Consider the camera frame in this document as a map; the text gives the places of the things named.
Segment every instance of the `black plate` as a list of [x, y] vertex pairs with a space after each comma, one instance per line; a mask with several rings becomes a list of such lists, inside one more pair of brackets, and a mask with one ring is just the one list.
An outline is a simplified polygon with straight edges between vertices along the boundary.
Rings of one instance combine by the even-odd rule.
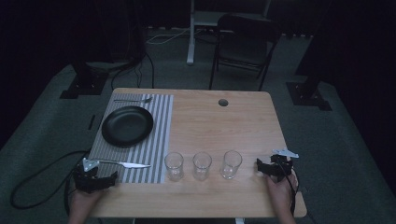
[[145, 139], [152, 130], [151, 114], [139, 106], [125, 106], [113, 111], [102, 125], [102, 136], [117, 147], [130, 147]]

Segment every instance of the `fork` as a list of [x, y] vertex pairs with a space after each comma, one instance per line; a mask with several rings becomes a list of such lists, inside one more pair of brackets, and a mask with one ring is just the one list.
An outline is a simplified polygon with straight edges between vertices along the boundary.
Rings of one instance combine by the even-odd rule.
[[121, 99], [115, 99], [114, 103], [124, 103], [124, 102], [141, 102], [144, 104], [148, 104], [152, 101], [152, 96], [149, 98], [143, 99], [143, 100], [121, 100]]

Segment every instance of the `black stand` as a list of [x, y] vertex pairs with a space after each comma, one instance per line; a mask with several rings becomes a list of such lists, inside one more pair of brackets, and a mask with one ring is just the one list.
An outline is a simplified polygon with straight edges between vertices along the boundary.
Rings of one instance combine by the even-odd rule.
[[79, 95], [100, 95], [105, 86], [108, 73], [94, 73], [90, 67], [81, 62], [72, 63], [77, 75], [60, 99], [77, 99]]
[[317, 77], [308, 77], [305, 83], [287, 82], [293, 104], [318, 106], [320, 110], [332, 111], [329, 102], [323, 100], [318, 91], [319, 82]]

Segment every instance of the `knife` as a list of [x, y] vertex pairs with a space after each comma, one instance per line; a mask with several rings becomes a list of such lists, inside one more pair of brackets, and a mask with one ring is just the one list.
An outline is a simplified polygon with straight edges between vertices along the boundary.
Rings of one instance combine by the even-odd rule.
[[99, 161], [103, 163], [113, 163], [113, 164], [118, 164], [121, 165], [125, 168], [131, 169], [131, 168], [148, 168], [151, 165], [146, 165], [146, 164], [139, 164], [139, 163], [131, 163], [131, 162], [125, 162], [125, 161], [108, 161], [108, 160], [98, 160], [98, 159], [92, 159], [92, 161]]

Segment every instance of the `human hand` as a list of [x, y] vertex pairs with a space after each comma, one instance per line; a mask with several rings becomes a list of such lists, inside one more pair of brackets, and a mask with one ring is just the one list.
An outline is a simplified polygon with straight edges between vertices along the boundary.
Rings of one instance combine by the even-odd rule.
[[91, 210], [105, 194], [104, 190], [97, 190], [91, 194], [76, 189], [70, 203], [69, 224], [82, 224], [88, 218]]
[[[297, 179], [295, 175], [289, 175], [288, 178], [292, 187], [296, 189]], [[295, 223], [294, 217], [290, 211], [292, 195], [288, 180], [283, 178], [276, 183], [269, 175], [264, 175], [264, 180], [268, 188], [271, 204], [280, 223]]]

